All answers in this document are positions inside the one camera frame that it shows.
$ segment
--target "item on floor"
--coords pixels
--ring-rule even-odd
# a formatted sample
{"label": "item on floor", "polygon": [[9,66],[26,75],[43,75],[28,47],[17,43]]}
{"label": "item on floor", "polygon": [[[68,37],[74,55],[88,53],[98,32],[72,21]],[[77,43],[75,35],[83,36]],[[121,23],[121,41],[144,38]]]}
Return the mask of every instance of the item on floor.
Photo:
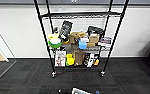
{"label": "item on floor", "polygon": [[82,42],[81,40],[79,40],[79,48],[80,49],[86,49],[87,48],[87,43],[86,42]]}
{"label": "item on floor", "polygon": [[52,47],[52,48],[59,48],[62,44],[60,39],[51,39],[48,41],[48,44]]}
{"label": "item on floor", "polygon": [[94,26],[89,26],[88,27],[88,35],[90,36],[92,33],[97,33],[100,35],[100,38],[103,37],[103,35],[105,35],[105,31],[101,28],[98,27],[94,27]]}
{"label": "item on floor", "polygon": [[69,89],[59,89],[59,94],[70,94]]}
{"label": "item on floor", "polygon": [[92,33],[89,36],[89,42],[98,43],[99,41],[99,34]]}
{"label": "item on floor", "polygon": [[96,91],[96,94],[100,94],[99,91]]}
{"label": "item on floor", "polygon": [[80,89],[77,89],[77,88],[73,88],[72,94],[91,94],[91,93],[88,93],[84,90],[80,90]]}
{"label": "item on floor", "polygon": [[72,22],[64,21],[61,27],[61,31],[59,34],[59,38],[66,42],[68,41],[68,35],[70,34],[71,28],[72,28]]}
{"label": "item on floor", "polygon": [[65,67],[66,51],[56,51],[55,67]]}

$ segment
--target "black metal rack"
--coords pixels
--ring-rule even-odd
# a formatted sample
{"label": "black metal rack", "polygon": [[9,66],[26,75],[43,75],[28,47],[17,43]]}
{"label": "black metal rack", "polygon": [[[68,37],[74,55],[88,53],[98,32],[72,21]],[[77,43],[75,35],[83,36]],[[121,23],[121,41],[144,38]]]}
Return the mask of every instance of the black metal rack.
{"label": "black metal rack", "polygon": [[[35,8],[36,8],[36,11],[37,11],[37,14],[38,14],[38,19],[39,19],[39,22],[40,22],[40,25],[41,25],[41,29],[42,29],[42,32],[43,32],[43,36],[44,36],[44,40],[45,40],[45,43],[46,43],[47,52],[49,54],[50,62],[51,62],[51,65],[52,65],[52,70],[53,70],[52,77],[56,76],[56,71],[55,71],[55,68],[54,68],[54,63],[52,61],[50,48],[49,48],[48,41],[47,41],[47,38],[46,38],[46,34],[45,34],[45,29],[44,29],[44,25],[43,25],[43,22],[42,22],[42,18],[47,18],[47,19],[50,20],[52,33],[54,33],[52,19],[103,18],[103,17],[106,17],[106,23],[105,23],[105,27],[104,27],[104,32],[105,32],[106,28],[107,28],[107,25],[108,25],[109,17],[120,17],[120,20],[119,20],[119,23],[118,23],[117,29],[115,31],[115,35],[113,37],[113,41],[112,41],[112,44],[111,44],[111,47],[110,47],[110,50],[109,50],[109,53],[108,53],[108,57],[106,59],[106,63],[104,65],[103,70],[100,73],[101,76],[104,76],[105,70],[106,70],[106,67],[107,67],[110,55],[111,55],[111,52],[113,50],[113,47],[114,47],[114,44],[115,44],[115,41],[116,41],[116,38],[117,38],[117,35],[118,35],[118,32],[119,32],[119,28],[121,26],[123,17],[125,15],[126,8],[128,6],[128,2],[129,2],[129,0],[125,1],[124,7],[123,7],[123,10],[122,10],[121,13],[111,12],[113,0],[110,0],[109,10],[107,12],[50,13],[49,3],[48,3],[48,0],[46,0],[46,6],[47,6],[48,13],[44,14],[44,15],[41,15],[39,7],[38,7],[37,0],[34,0]],[[99,49],[99,57],[100,57],[101,49],[102,49],[102,46],[100,46],[100,49]]]}

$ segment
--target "brown box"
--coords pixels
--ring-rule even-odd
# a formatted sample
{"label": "brown box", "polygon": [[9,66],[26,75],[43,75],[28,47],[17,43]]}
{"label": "brown box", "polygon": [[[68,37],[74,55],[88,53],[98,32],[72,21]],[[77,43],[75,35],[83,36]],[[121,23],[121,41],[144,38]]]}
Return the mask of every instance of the brown box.
{"label": "brown box", "polygon": [[95,43],[93,43],[93,42],[88,42],[88,43],[87,43],[87,47],[95,47]]}
{"label": "brown box", "polygon": [[69,43],[75,43],[74,36],[69,35]]}
{"label": "brown box", "polygon": [[89,36],[89,42],[97,43],[99,41],[99,34],[91,34]]}
{"label": "brown box", "polygon": [[79,49],[78,44],[71,44],[71,49],[72,49],[72,50],[77,50],[77,49]]}
{"label": "brown box", "polygon": [[85,55],[85,52],[82,52],[82,51],[74,51],[73,52],[73,58],[75,59],[74,66],[83,64],[84,55]]}

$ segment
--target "package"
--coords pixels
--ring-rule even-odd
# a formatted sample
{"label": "package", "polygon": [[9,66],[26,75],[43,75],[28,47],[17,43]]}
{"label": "package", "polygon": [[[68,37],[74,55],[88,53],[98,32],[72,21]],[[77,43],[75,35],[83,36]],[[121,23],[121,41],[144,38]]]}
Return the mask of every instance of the package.
{"label": "package", "polygon": [[98,43],[99,41],[99,34],[91,34],[89,36],[89,42]]}
{"label": "package", "polygon": [[87,47],[95,47],[95,43],[93,43],[93,42],[88,42],[88,43],[87,43]]}
{"label": "package", "polygon": [[81,32],[72,32],[70,34],[71,36],[73,36],[74,38],[81,38],[85,36],[85,32],[81,31]]}
{"label": "package", "polygon": [[110,37],[101,38],[98,42],[98,45],[105,46],[105,47],[111,47],[111,40],[112,40],[112,38],[110,38]]}
{"label": "package", "polygon": [[94,26],[89,26],[87,32],[88,35],[91,35],[92,33],[99,34],[100,38],[105,35],[105,31],[103,29]]}
{"label": "package", "polygon": [[55,67],[65,67],[66,51],[56,51]]}
{"label": "package", "polygon": [[94,54],[90,54],[90,59],[88,61],[87,67],[91,67],[92,64],[94,63]]}
{"label": "package", "polygon": [[73,58],[75,59],[74,66],[82,65],[84,61],[85,52],[73,51]]}
{"label": "package", "polygon": [[61,31],[59,33],[59,38],[62,41],[68,41],[68,34],[70,34],[72,28],[72,22],[64,21],[61,27]]}
{"label": "package", "polygon": [[69,35],[69,43],[76,43],[74,36],[72,36],[71,34]]}
{"label": "package", "polygon": [[72,50],[77,50],[78,48],[78,44],[71,44],[71,49]]}

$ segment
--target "cardboard box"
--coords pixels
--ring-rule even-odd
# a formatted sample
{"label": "cardboard box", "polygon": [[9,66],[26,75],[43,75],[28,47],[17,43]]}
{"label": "cardboard box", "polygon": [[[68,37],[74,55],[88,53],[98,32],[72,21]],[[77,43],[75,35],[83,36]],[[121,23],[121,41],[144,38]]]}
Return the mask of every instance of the cardboard box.
{"label": "cardboard box", "polygon": [[82,65],[84,61],[85,52],[82,51],[73,51],[74,66]]}
{"label": "cardboard box", "polygon": [[75,43],[74,36],[69,35],[69,43]]}
{"label": "cardboard box", "polygon": [[99,41],[99,34],[91,34],[89,36],[89,42],[98,43]]}
{"label": "cardboard box", "polygon": [[88,42],[88,43],[87,43],[87,47],[95,47],[95,43],[93,43],[93,42]]}

